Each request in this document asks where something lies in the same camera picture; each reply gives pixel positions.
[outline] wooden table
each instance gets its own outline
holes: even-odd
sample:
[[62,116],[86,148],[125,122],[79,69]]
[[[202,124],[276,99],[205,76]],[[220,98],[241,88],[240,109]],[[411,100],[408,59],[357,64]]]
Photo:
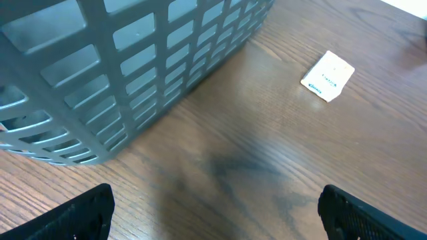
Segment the wooden table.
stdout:
[[[109,183],[112,239],[326,239],[333,183],[427,232],[427,24],[376,0],[277,0],[261,31],[117,159],[0,153],[0,231]],[[302,87],[331,50],[331,103]]]

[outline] black object at edge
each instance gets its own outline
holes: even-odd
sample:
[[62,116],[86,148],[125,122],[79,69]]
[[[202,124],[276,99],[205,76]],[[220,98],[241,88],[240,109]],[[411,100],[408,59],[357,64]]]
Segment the black object at edge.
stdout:
[[427,239],[375,207],[333,185],[320,195],[318,213],[329,240]]
[[1,234],[0,240],[106,240],[113,212],[113,192],[103,183]]

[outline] paper tag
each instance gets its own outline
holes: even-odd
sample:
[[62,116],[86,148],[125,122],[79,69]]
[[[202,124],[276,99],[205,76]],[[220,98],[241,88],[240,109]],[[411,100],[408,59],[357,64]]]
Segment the paper tag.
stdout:
[[341,94],[344,85],[354,73],[354,67],[339,56],[327,51],[308,71],[301,84],[327,102]]

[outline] gray plastic basket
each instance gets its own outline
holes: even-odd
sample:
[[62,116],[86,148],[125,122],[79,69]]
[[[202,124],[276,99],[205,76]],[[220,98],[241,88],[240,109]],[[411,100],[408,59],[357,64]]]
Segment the gray plastic basket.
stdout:
[[0,149],[115,157],[261,26],[273,0],[0,1]]

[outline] storage bin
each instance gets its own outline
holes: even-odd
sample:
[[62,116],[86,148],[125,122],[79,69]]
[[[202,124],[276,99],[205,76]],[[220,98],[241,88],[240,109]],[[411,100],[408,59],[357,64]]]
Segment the storage bin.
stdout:
[[115,157],[258,29],[272,0],[0,3],[0,149]]

